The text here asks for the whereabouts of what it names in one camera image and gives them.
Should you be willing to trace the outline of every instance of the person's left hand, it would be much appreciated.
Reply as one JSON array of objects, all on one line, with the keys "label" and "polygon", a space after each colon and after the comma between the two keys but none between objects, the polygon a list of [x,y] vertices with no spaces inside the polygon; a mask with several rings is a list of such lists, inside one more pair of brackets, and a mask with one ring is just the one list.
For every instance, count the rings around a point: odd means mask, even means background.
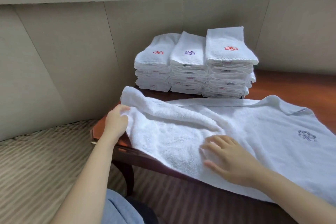
[{"label": "person's left hand", "polygon": [[126,105],[117,105],[107,114],[104,133],[101,137],[113,140],[113,146],[118,142],[119,137],[124,134],[128,125],[128,117],[126,115],[120,116],[120,112],[128,110],[130,110],[130,107]]}]

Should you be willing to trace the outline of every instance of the curved table leg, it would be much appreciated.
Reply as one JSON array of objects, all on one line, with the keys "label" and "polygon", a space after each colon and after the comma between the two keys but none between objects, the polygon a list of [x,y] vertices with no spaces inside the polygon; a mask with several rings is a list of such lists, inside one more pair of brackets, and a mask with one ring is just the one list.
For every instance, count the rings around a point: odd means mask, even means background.
[{"label": "curved table leg", "polygon": [[117,160],[112,160],[112,164],[115,165],[115,167],[123,174],[127,186],[126,196],[130,196],[133,193],[134,188],[134,172],[132,165],[125,164]]}]

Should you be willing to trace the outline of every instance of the gray embroidered logo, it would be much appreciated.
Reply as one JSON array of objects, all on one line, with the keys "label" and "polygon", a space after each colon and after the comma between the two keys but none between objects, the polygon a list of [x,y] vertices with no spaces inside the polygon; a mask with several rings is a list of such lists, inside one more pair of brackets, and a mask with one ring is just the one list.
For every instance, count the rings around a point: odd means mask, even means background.
[{"label": "gray embroidered logo", "polygon": [[299,130],[298,133],[299,133],[299,136],[302,137],[303,139],[306,139],[310,142],[317,142],[316,136],[312,135],[311,133],[307,131]]}]

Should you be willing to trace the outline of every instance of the floor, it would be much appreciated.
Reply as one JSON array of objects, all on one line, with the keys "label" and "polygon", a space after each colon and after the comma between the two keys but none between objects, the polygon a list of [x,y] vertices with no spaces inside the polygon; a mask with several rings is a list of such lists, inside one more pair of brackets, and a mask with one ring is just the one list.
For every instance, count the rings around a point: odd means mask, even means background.
[{"label": "floor", "polygon": [[[69,192],[92,146],[81,121],[0,142],[0,223],[49,223]],[[295,223],[278,206],[134,167],[133,197],[166,223]],[[126,186],[111,167],[108,188]]]}]

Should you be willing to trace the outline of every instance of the towel stack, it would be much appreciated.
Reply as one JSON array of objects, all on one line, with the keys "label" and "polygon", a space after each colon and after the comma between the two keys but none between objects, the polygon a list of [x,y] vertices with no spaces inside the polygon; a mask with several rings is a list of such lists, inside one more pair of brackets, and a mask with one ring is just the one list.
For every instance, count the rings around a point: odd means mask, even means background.
[{"label": "towel stack", "polygon": [[244,44],[244,27],[208,29],[205,59],[209,77],[204,97],[240,98],[249,93],[258,59]]},{"label": "towel stack", "polygon": [[153,38],[152,43],[140,52],[134,61],[135,82],[141,89],[168,92],[168,62],[171,51],[179,41],[181,34],[163,34]]},{"label": "towel stack", "polygon": [[204,64],[205,37],[184,32],[170,55],[169,78],[171,91],[202,94],[208,76]]}]

